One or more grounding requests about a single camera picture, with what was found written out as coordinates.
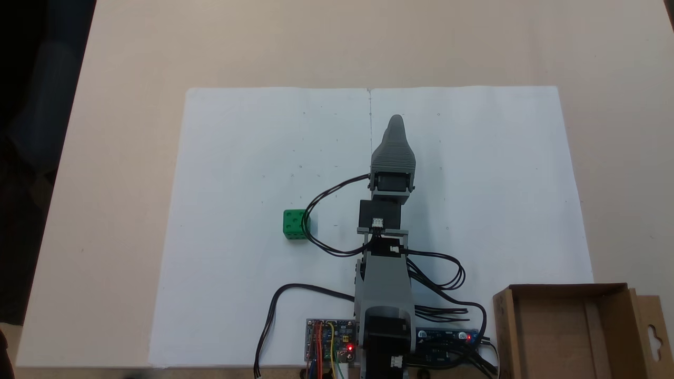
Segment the table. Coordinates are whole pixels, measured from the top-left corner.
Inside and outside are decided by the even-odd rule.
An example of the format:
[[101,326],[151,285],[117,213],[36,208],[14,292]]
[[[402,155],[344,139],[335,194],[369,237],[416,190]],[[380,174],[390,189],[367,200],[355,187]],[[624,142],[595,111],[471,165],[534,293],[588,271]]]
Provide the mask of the table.
[[148,365],[193,87],[559,86],[594,278],[672,325],[673,59],[662,0],[100,0],[18,365]]

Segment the white paper sheet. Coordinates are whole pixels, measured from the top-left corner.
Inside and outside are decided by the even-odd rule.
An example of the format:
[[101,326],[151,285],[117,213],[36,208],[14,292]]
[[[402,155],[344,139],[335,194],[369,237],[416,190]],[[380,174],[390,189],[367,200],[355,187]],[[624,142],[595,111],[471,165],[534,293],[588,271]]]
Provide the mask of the white paper sheet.
[[[589,283],[580,202],[554,87],[308,90],[198,88],[187,93],[150,363],[249,366],[273,293],[309,283],[353,293],[356,258],[282,234],[282,212],[369,172],[393,114],[417,158],[403,229],[417,250],[466,268],[459,299],[482,303],[512,283]],[[312,213],[315,234],[351,249],[365,182]],[[450,265],[415,257],[431,278]],[[415,285],[418,303],[441,302]],[[303,364],[306,318],[352,318],[353,305],[287,291],[263,366]],[[457,327],[479,327],[479,313]]]

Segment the circuit board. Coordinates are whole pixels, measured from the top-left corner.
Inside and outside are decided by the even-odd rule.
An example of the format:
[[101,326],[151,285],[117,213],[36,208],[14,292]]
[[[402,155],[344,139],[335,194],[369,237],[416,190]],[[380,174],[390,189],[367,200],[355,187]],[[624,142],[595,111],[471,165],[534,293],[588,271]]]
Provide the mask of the circuit board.
[[356,322],[354,320],[317,320],[310,318],[306,322],[304,357],[316,359],[316,337],[319,337],[323,360],[330,361],[330,345],[334,346],[335,363],[348,363],[356,357]]
[[[479,330],[477,329],[417,328],[417,351],[419,351],[419,347],[423,346],[424,341],[430,340],[452,338],[471,343],[471,341],[475,341],[478,333]],[[450,354],[442,351],[442,349],[426,351],[425,359],[429,366],[447,364],[452,360]]]

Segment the open cardboard box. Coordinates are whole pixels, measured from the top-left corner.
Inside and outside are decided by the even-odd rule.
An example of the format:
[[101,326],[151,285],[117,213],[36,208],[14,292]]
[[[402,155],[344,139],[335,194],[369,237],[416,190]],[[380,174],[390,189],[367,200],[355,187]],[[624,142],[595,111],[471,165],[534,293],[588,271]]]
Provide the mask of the open cardboard box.
[[[493,302],[501,379],[674,378],[657,296],[625,283],[511,285]],[[649,326],[662,343],[659,361]]]

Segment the green dice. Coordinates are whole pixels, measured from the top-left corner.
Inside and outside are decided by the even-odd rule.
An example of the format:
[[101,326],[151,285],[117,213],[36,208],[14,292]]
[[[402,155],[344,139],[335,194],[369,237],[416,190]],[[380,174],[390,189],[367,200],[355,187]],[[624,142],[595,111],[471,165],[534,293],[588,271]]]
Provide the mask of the green dice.
[[[306,239],[302,233],[302,216],[304,216],[303,209],[286,209],[283,211],[283,234],[287,239]],[[307,231],[311,230],[311,219],[307,223]]]

